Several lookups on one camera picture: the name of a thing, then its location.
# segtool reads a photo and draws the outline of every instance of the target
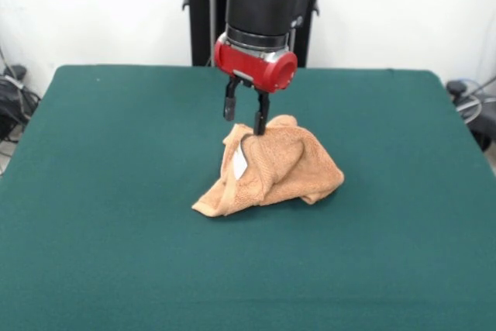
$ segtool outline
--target green felt surface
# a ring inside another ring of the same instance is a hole
[[[272,98],[346,174],[207,219],[226,77],[63,67],[0,181],[1,330],[489,330],[496,182],[439,80],[300,71]],[[253,91],[237,119],[253,123]]]

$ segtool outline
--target white tag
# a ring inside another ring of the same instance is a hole
[[[234,156],[232,157],[232,165],[232,169],[234,170],[234,177],[236,178],[236,180],[239,180],[248,168],[245,154],[243,154],[243,149],[241,149],[241,142],[239,142],[239,146],[234,152]]]

